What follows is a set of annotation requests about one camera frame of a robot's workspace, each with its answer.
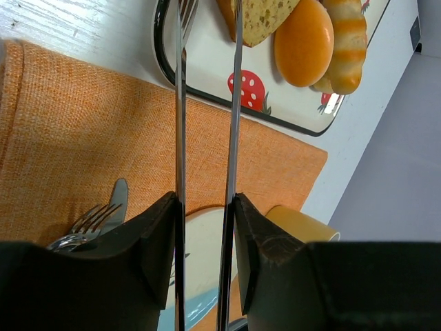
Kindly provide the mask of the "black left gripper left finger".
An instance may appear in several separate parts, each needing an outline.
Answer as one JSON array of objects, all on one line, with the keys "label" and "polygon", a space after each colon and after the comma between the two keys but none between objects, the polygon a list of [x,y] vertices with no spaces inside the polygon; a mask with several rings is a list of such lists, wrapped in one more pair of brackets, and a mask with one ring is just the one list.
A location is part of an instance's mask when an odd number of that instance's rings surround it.
[{"label": "black left gripper left finger", "polygon": [[155,330],[174,251],[176,195],[70,252],[1,243],[2,330]]}]

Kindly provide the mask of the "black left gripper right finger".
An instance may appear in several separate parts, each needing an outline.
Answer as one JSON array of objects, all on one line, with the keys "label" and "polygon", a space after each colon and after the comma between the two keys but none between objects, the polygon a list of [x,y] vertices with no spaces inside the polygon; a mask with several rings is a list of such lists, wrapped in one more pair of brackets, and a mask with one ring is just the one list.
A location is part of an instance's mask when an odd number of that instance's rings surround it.
[{"label": "black left gripper right finger", "polygon": [[250,330],[439,330],[440,244],[303,243],[234,199]]}]

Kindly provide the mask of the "speckled toast bread slice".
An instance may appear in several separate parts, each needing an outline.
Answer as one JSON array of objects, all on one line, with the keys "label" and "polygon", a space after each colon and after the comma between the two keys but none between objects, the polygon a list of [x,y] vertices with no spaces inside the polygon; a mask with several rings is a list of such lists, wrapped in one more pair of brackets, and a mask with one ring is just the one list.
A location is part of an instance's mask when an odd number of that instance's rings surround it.
[{"label": "speckled toast bread slice", "polygon": [[[232,41],[236,40],[236,1],[217,0]],[[273,34],[299,0],[243,0],[243,45],[253,48]]]}]

